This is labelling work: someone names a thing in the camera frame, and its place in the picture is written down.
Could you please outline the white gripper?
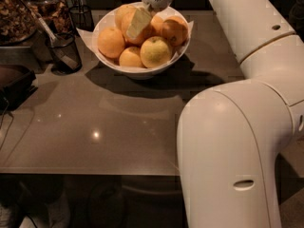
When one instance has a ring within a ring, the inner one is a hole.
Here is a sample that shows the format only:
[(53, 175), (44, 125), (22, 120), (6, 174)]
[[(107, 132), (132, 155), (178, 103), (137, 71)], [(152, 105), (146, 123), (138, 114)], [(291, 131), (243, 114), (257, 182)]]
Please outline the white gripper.
[(159, 12), (170, 6), (173, 0), (142, 0), (143, 7), (137, 7), (131, 22), (126, 30), (126, 36), (130, 39), (138, 38), (149, 26), (152, 15), (150, 12)]

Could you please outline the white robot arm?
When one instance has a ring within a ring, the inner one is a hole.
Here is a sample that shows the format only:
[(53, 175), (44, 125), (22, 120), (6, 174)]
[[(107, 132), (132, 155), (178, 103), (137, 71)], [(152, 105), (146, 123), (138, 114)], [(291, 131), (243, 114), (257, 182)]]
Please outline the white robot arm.
[(276, 157), (303, 135), (303, 43), (268, 0), (209, 0), (243, 80), (180, 114), (177, 154), (189, 228), (281, 228)]

